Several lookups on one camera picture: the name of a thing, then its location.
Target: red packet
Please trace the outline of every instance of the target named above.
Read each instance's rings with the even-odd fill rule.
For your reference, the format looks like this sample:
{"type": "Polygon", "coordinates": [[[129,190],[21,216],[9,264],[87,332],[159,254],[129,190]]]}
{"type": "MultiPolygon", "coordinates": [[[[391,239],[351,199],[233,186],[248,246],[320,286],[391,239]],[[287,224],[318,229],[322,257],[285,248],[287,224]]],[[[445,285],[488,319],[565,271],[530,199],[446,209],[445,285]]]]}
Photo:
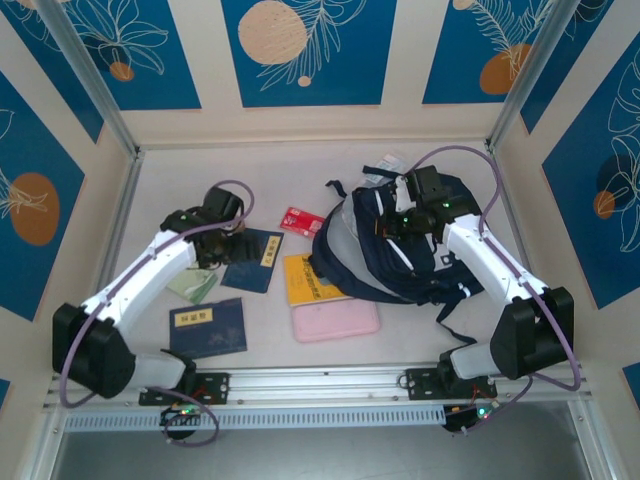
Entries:
{"type": "Polygon", "coordinates": [[[287,210],[287,213],[280,223],[280,228],[313,238],[316,232],[320,230],[320,227],[322,227],[322,222],[324,222],[324,218],[322,217],[289,207],[289,210],[287,210]]]}

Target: blue book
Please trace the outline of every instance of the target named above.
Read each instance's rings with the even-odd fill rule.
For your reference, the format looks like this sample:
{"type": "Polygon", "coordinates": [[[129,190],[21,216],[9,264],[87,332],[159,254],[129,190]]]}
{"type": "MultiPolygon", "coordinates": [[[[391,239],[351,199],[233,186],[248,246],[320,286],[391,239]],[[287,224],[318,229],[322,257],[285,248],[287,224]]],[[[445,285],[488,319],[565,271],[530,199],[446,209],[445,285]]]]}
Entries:
{"type": "Polygon", "coordinates": [[[247,351],[240,298],[178,308],[169,317],[172,352],[196,359],[247,351]]]}
{"type": "Polygon", "coordinates": [[[247,228],[245,232],[258,237],[262,258],[229,265],[220,284],[249,292],[267,293],[284,234],[253,228],[247,228]]]}
{"type": "Polygon", "coordinates": [[[640,408],[640,363],[634,363],[622,369],[627,379],[631,394],[636,400],[636,405],[640,408]]]}

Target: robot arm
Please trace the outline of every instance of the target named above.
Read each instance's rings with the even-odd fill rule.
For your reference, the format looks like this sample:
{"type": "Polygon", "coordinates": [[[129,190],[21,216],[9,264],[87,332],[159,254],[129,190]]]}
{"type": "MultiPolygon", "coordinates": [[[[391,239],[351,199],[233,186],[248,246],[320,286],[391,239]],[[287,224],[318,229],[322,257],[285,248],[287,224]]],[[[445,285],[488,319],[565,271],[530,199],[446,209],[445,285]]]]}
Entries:
{"type": "Polygon", "coordinates": [[[548,319],[525,288],[525,282],[545,302],[565,336],[573,337],[573,299],[564,289],[550,290],[520,265],[486,227],[480,217],[457,217],[444,228],[443,243],[471,270],[503,313],[491,341],[454,350],[450,361],[456,376],[472,379],[502,374],[514,380],[567,359],[548,319]],[[516,275],[489,247],[499,249],[516,275]]]}
{"type": "Polygon", "coordinates": [[[111,284],[80,307],[61,306],[53,316],[53,368],[61,373],[73,340],[99,305],[104,305],[75,352],[69,378],[104,398],[125,388],[179,387],[190,393],[195,364],[170,352],[133,354],[133,326],[144,309],[181,271],[258,258],[257,239],[234,230],[212,229],[182,238],[197,227],[233,220],[244,205],[235,195],[213,187],[203,206],[178,210],[167,217],[145,251],[111,284]],[[161,246],[164,249],[158,254],[161,246]],[[139,268],[142,260],[151,257],[139,268]],[[117,286],[115,295],[109,295],[117,286]]]}
{"type": "Polygon", "coordinates": [[[549,289],[507,252],[486,223],[481,229],[477,206],[468,198],[452,196],[435,167],[420,168],[396,179],[395,210],[403,214],[403,221],[393,225],[395,232],[402,234],[405,229],[405,234],[432,234],[462,260],[503,308],[489,343],[440,356],[438,370],[443,383],[453,385],[498,374],[515,380],[567,359],[533,294],[542,299],[571,345],[573,299],[569,292],[549,289]]]}

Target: pink case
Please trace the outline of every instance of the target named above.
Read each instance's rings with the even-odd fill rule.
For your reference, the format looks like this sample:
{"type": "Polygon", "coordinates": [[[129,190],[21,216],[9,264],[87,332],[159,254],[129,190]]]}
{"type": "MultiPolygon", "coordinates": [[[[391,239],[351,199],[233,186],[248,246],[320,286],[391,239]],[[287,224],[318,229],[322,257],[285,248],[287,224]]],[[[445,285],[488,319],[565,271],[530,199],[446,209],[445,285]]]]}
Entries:
{"type": "Polygon", "coordinates": [[[294,336],[302,343],[365,335],[380,330],[376,304],[365,300],[302,305],[295,307],[292,315],[294,336]]]}

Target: backpack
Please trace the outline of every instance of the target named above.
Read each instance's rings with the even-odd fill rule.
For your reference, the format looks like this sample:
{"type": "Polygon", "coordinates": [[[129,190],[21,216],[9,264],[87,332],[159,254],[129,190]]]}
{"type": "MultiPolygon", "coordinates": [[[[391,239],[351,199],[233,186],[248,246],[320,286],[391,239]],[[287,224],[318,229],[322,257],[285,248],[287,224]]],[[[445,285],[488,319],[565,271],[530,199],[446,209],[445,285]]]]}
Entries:
{"type": "MultiPolygon", "coordinates": [[[[363,172],[389,179],[398,176],[371,167],[364,167],[363,172]]],[[[459,178],[440,174],[440,179],[453,195],[469,198],[478,208],[459,178]]],[[[350,195],[339,181],[332,180],[326,186],[335,187],[344,200],[329,213],[313,239],[309,263],[318,278],[345,295],[372,302],[442,304],[436,322],[456,339],[476,343],[442,324],[460,301],[483,290],[466,265],[431,235],[390,239],[376,234],[382,213],[395,208],[395,183],[358,188],[350,195]]]]}

